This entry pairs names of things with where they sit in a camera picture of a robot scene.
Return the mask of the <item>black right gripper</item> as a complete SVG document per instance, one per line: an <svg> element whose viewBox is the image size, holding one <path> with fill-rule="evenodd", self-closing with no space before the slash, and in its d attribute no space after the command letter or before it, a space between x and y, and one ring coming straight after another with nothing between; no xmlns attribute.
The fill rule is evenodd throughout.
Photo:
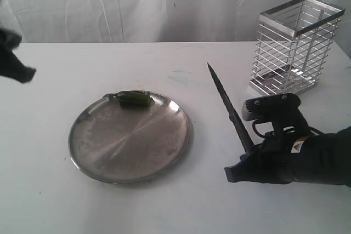
<svg viewBox="0 0 351 234"><path fill-rule="evenodd" d="M256 145L253 152L242 155L236 165L224 168L227 180L231 183L287 184L287 180L280 178L279 170L287 164L293 143L312 135L312 132L288 132L279 137L275 132L267 132L262 143Z"/></svg>

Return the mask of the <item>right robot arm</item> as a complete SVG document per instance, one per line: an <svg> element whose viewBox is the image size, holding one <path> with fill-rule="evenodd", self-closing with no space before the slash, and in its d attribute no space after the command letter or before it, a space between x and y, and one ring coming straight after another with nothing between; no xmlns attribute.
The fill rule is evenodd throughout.
<svg viewBox="0 0 351 234"><path fill-rule="evenodd" d="M350 128L312 136L288 133L282 141L266 139L224 171L232 183L350 186Z"/></svg>

